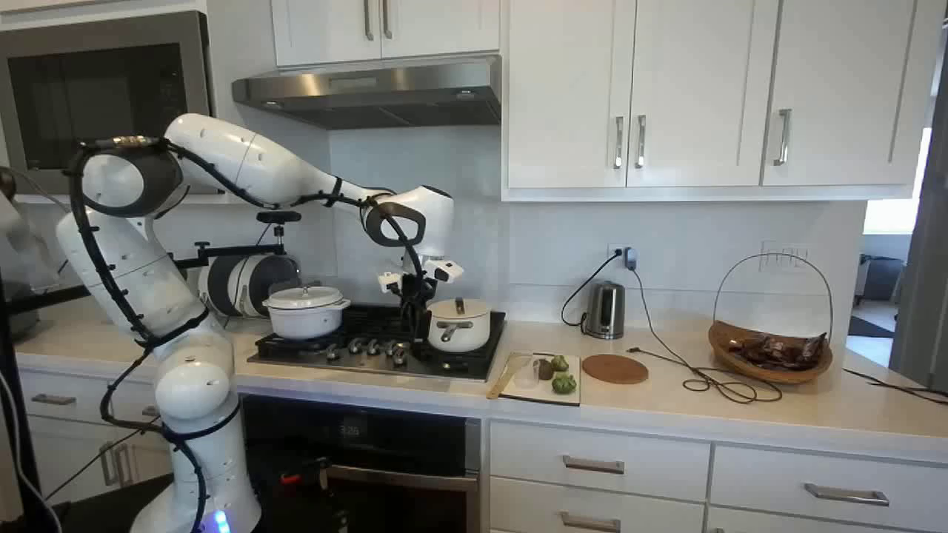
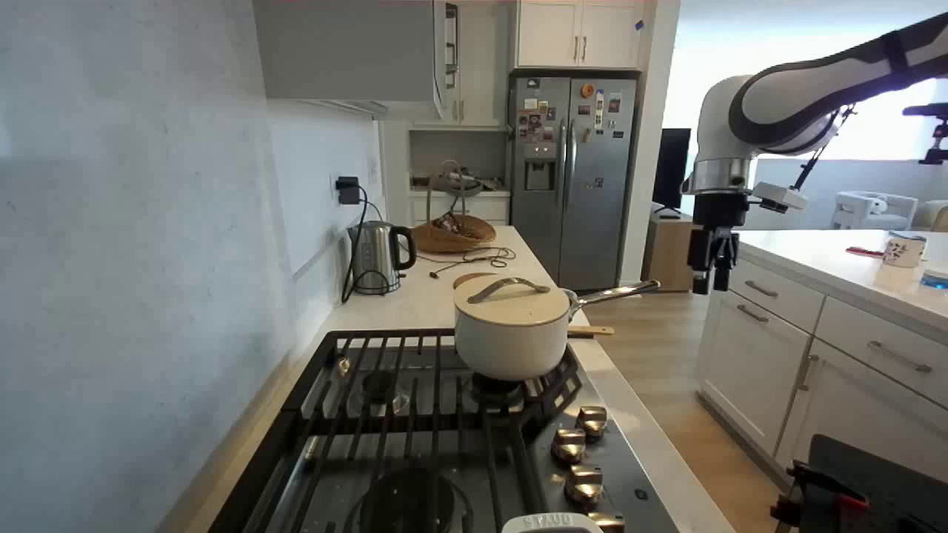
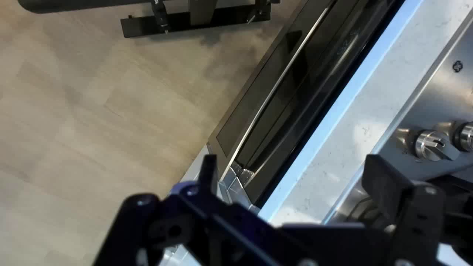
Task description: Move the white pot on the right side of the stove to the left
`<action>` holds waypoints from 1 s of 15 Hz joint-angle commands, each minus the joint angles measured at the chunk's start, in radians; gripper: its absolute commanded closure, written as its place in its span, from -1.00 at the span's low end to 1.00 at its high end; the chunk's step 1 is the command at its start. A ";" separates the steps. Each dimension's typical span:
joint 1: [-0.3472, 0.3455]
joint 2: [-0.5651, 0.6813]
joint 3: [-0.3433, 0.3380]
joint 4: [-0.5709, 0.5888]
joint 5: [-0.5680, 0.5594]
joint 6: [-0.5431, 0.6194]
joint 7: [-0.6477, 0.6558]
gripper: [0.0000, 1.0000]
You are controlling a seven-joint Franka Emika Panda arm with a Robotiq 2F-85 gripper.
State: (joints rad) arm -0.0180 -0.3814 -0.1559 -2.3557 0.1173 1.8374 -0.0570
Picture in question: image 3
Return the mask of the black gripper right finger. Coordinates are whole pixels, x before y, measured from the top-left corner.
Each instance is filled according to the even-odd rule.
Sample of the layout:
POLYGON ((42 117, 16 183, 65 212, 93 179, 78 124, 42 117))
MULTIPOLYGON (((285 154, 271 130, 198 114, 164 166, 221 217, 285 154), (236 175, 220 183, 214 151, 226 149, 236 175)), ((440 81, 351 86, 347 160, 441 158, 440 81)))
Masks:
POLYGON ((473 260, 471 185, 453 175, 413 182, 378 155, 365 160, 366 197, 351 219, 331 225, 285 225, 316 266, 444 266, 441 244, 473 260))

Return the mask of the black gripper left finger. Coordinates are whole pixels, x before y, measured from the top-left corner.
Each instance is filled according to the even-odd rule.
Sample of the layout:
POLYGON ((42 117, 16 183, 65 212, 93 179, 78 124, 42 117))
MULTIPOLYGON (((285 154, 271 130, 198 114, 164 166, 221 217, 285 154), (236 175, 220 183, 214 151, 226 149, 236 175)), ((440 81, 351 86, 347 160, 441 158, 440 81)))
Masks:
POLYGON ((270 228, 243 207, 215 197, 215 169, 217 157, 209 154, 198 178, 177 183, 165 200, 155 194, 127 197, 93 266, 158 266, 172 246, 183 246, 206 266, 274 265, 261 238, 270 228))

